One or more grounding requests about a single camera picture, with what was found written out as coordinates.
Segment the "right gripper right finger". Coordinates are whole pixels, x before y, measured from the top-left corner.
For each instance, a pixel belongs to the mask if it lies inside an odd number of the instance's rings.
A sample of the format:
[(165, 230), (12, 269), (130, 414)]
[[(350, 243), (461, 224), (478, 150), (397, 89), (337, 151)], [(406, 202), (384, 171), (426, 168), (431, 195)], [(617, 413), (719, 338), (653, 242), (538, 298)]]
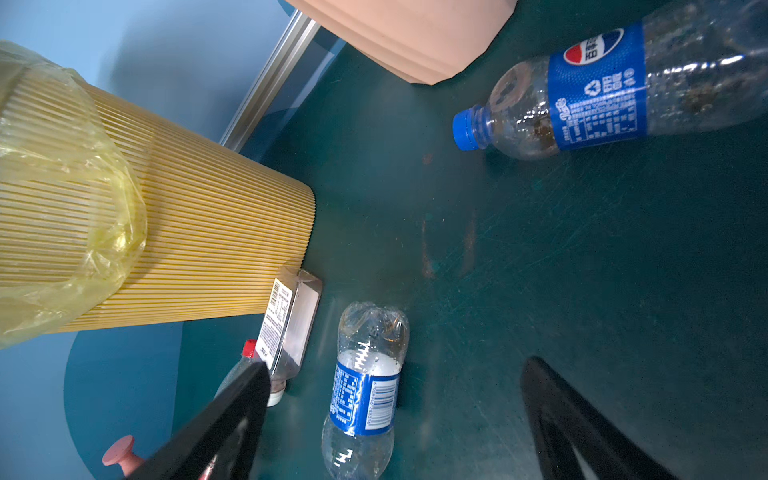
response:
[(583, 458), (599, 479), (672, 479), (543, 359), (523, 366), (521, 393), (544, 479), (582, 479)]

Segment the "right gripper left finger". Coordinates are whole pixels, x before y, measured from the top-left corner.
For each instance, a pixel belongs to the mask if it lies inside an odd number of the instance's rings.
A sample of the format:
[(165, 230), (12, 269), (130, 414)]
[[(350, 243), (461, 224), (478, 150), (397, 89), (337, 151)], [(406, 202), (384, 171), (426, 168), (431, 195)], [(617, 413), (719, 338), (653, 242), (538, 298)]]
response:
[(250, 364), (131, 479), (247, 479), (267, 413), (271, 383), (266, 364)]

